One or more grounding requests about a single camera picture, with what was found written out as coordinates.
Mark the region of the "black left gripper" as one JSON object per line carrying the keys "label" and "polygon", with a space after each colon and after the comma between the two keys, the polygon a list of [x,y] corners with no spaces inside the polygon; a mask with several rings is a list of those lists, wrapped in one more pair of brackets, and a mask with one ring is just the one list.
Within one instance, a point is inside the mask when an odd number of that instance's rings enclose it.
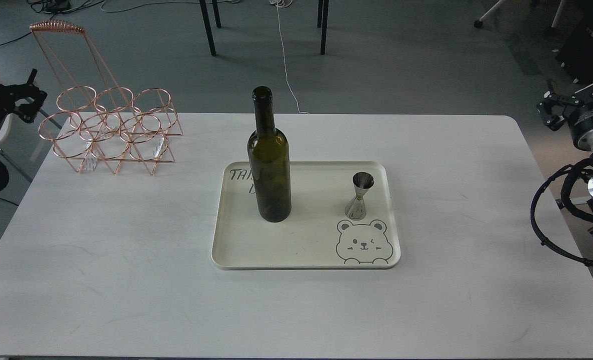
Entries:
{"label": "black left gripper", "polygon": [[34,122],[48,95],[34,84],[37,73],[33,69],[23,84],[0,83],[0,131],[9,114],[16,114],[27,124]]}

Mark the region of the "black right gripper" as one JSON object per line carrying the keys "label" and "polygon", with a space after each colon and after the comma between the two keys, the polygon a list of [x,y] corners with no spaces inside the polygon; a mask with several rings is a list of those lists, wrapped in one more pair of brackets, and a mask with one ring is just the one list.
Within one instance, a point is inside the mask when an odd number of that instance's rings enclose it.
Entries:
{"label": "black right gripper", "polygon": [[589,132],[593,129],[593,84],[573,95],[560,95],[556,84],[548,82],[548,91],[536,105],[543,125],[553,132],[567,124],[571,132]]}

